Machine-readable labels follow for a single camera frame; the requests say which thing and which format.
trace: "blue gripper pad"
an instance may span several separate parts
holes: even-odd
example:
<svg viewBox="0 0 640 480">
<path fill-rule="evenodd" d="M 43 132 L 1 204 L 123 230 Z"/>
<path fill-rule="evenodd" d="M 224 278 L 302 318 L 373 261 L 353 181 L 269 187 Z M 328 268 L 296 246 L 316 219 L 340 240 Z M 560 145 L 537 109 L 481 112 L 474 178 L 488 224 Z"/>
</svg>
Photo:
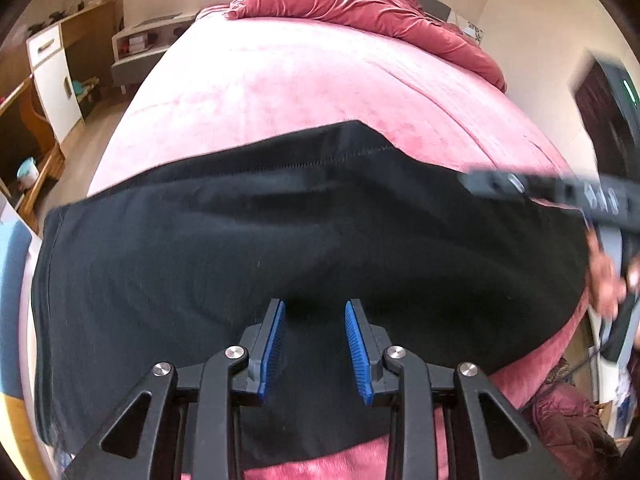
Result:
<svg viewBox="0 0 640 480">
<path fill-rule="evenodd" d="M 269 330 L 269 336 L 262 354 L 262 362 L 260 363 L 260 385 L 258 386 L 258 396 L 264 400 L 266 396 L 268 384 L 276 371 L 278 362 L 280 361 L 280 351 L 282 349 L 282 339 L 284 338 L 284 318 L 285 306 L 284 301 L 277 304 L 275 312 L 272 308 L 267 311 L 262 327 Z"/>
<path fill-rule="evenodd" d="M 358 393 L 367 406 L 373 402 L 373 386 L 371 384 L 371 366 L 367 348 L 358 323 L 358 317 L 351 301 L 344 308 L 344 327 L 349 341 L 353 372 L 358 384 Z"/>
</svg>

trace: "metal screw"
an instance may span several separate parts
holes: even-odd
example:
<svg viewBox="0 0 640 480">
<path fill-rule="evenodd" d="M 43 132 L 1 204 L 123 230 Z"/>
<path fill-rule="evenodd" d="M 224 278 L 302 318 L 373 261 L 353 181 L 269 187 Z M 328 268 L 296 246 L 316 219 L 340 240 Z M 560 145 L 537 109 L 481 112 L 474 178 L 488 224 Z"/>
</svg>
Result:
<svg viewBox="0 0 640 480">
<path fill-rule="evenodd" d="M 406 350 L 401 346 L 390 346 L 386 349 L 386 353 L 392 359 L 402 359 L 406 355 Z"/>
<path fill-rule="evenodd" d="M 225 355 L 229 359 L 238 359 L 244 355 L 244 348 L 238 345 L 230 346 L 225 350 Z"/>
<path fill-rule="evenodd" d="M 478 374 L 478 367 L 473 363 L 462 363 L 460 373 L 466 377 L 474 377 Z"/>
<path fill-rule="evenodd" d="M 153 372 L 156 377 L 162 377 L 167 375 L 171 371 L 171 365 L 169 363 L 158 363 L 154 365 Z"/>
</svg>

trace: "green light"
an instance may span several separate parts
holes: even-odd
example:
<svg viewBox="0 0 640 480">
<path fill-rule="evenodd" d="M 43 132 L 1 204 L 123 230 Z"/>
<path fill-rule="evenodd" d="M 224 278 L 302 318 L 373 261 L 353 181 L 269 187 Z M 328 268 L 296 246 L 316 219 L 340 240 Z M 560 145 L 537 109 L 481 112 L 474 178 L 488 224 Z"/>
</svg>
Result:
<svg viewBox="0 0 640 480">
<path fill-rule="evenodd" d="M 622 80 L 622 84 L 625 86 L 626 91 L 629 92 L 629 97 L 631 97 L 631 100 L 634 102 L 634 104 L 636 104 L 636 98 L 634 97 L 634 93 L 631 91 L 631 88 L 629 88 L 629 83 L 627 83 L 624 79 Z"/>
</svg>

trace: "red jacket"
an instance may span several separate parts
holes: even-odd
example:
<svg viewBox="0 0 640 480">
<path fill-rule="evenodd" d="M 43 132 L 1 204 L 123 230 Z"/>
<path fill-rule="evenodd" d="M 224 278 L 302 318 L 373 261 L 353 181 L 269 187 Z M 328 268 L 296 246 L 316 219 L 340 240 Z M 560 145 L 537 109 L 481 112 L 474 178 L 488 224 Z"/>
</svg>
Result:
<svg viewBox="0 0 640 480">
<path fill-rule="evenodd" d="M 640 393 L 640 354 L 637 352 L 628 370 L 636 392 Z M 556 384 L 551 393 L 533 404 L 531 418 L 540 440 L 569 478 L 610 480 L 614 477 L 620 460 L 618 448 L 603 428 L 594 404 L 577 388 Z"/>
</svg>

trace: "wooden floor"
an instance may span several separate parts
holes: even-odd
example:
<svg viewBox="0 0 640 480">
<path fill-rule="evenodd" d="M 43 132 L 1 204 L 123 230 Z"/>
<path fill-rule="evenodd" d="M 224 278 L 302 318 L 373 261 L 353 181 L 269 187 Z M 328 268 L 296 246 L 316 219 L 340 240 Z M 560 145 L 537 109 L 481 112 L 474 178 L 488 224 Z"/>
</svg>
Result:
<svg viewBox="0 0 640 480">
<path fill-rule="evenodd" d="M 104 99 L 89 115 L 84 128 L 69 134 L 70 137 L 75 136 L 75 138 L 65 139 L 65 143 L 72 144 L 66 154 L 65 171 L 56 184 L 49 183 L 48 191 L 41 193 L 42 198 L 38 198 L 36 203 L 35 210 L 40 232 L 50 209 L 86 197 L 102 154 L 107 149 L 111 136 L 127 110 L 129 102 L 130 98 L 115 94 Z"/>
</svg>

